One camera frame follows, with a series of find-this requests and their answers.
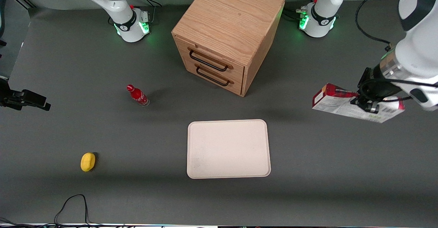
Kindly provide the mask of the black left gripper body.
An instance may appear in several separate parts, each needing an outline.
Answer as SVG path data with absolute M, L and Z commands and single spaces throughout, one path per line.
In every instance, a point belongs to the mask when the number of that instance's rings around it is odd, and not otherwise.
M 402 90 L 385 79 L 380 67 L 367 67 L 357 85 L 359 98 L 368 102 L 382 102 L 384 98 L 392 97 Z

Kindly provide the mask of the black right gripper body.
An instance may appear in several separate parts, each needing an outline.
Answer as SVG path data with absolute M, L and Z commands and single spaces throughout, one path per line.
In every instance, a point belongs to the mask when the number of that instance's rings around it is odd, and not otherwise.
M 7 100 L 9 100 L 9 98 L 12 97 L 13 93 L 14 92 L 9 87 L 8 81 L 6 81 L 5 79 L 1 79 L 0 80 L 0 103 L 1 103 L 0 106 L 1 107 L 8 107 L 8 108 L 16 109 L 16 107 L 14 107 L 14 105 L 7 103 Z

